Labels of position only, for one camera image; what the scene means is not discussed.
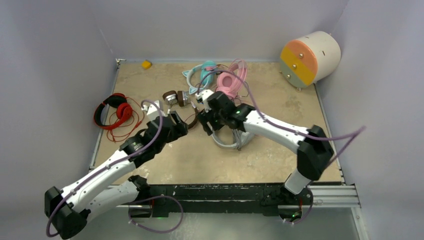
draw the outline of beige tabletop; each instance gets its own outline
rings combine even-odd
[[[140,63],[122,64],[114,92],[123,93],[138,103],[144,99],[162,100],[162,94],[167,91],[188,91],[182,72],[197,64],[199,63],[156,63],[147,70],[143,69]],[[193,85],[198,83],[199,73],[196,72],[191,80]],[[246,82],[260,110],[265,114],[297,126],[318,125],[327,131],[315,87],[310,86],[297,92],[280,74],[279,63],[249,62]],[[245,89],[239,92],[241,96],[246,94]],[[249,97],[241,99],[245,103],[251,103]],[[142,115],[133,101],[128,102]],[[203,108],[201,104],[196,105],[200,110]],[[173,106],[172,109],[176,110],[183,120],[194,113],[190,106]],[[107,117],[114,112],[115,109],[111,108]],[[145,118],[137,130],[145,128],[148,121]],[[115,129],[113,134],[119,136],[131,129],[132,126],[120,127]],[[103,131],[101,136],[95,166],[107,160],[122,144],[108,140],[106,132]],[[219,136],[226,143],[232,141],[231,130],[226,127],[219,131]],[[215,145],[212,137],[197,124],[187,136],[167,144],[154,159],[121,177],[114,184],[121,184],[132,175],[145,177],[150,184],[283,182],[295,167],[296,155],[265,137],[255,136],[241,151],[222,149]],[[340,182],[337,164],[333,163],[327,168],[319,181]]]

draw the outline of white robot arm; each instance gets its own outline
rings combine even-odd
[[[62,239],[76,235],[101,213],[136,200],[142,191],[137,186],[143,184],[139,182],[139,178],[130,177],[120,186],[110,185],[153,159],[165,144],[187,135],[188,125],[175,111],[167,115],[161,108],[156,109],[153,105],[144,106],[143,111],[150,118],[146,129],[128,138],[112,156],[83,178],[62,189],[53,186],[45,192],[44,213]]]
[[[299,135],[303,133],[325,137],[323,129],[319,126],[295,126],[262,113],[272,123],[294,130],[293,133],[265,122],[253,106],[244,103],[235,106],[223,92],[203,90],[196,94],[196,98],[199,103],[204,104],[204,110],[197,118],[208,135],[223,126],[229,126],[231,129],[264,136],[297,154],[297,168],[284,183],[284,187],[292,194],[299,194],[310,182],[318,180],[334,154],[328,141],[306,139]]]

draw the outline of yellow object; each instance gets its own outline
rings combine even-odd
[[[314,81],[315,74],[288,47],[282,49],[280,58],[306,86],[309,86]]]
[[[144,69],[149,69],[152,66],[152,63],[150,61],[145,60],[144,62],[141,63],[141,66]]]

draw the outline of headphones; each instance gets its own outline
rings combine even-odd
[[[112,125],[104,125],[101,120],[102,111],[106,105],[116,109],[118,121]],[[133,115],[133,108],[122,93],[114,93],[98,105],[94,112],[94,123],[102,129],[113,130],[125,123]]]
[[[210,71],[212,71],[216,67],[217,67],[217,64],[214,61],[205,61],[203,64],[197,65],[197,66],[193,67],[191,70],[183,71],[182,75],[184,75],[184,77],[186,77],[187,84],[188,84],[188,94],[190,94],[190,95],[194,94],[198,90],[197,87],[194,87],[190,83],[190,79],[192,78],[192,76],[195,72],[201,70],[200,80],[202,80],[205,77],[206,74],[208,74]],[[214,80],[213,74],[207,76],[206,79],[201,83],[201,85],[203,85],[203,87],[200,88],[200,91],[203,91],[204,89],[206,89],[212,83],[213,80]]]
[[[189,95],[186,91],[167,91],[162,95],[163,100],[169,106],[178,104],[180,107],[184,107],[191,103],[191,106],[194,109],[194,120],[188,124],[188,129],[191,129],[198,123],[198,118],[196,117],[199,113],[198,107],[190,101]]]
[[[255,136],[251,132],[244,132],[237,129],[232,130],[233,143],[225,144],[215,132],[212,133],[212,138],[215,143],[222,149],[237,149],[240,150],[244,145],[246,145],[252,138]]]
[[[230,99],[235,99],[237,97],[237,94],[240,88],[242,88],[246,75],[248,73],[247,63],[243,59],[237,58],[228,67],[228,71],[234,72],[236,70],[238,70],[237,76],[239,76],[243,80],[243,82],[236,79],[235,76],[227,72],[223,72],[218,75],[218,78],[216,79],[216,92],[221,91]]]

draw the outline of colorful cylinder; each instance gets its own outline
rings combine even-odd
[[[316,31],[284,46],[280,55],[281,72],[296,88],[306,88],[331,74],[341,56],[336,40],[326,32]]]

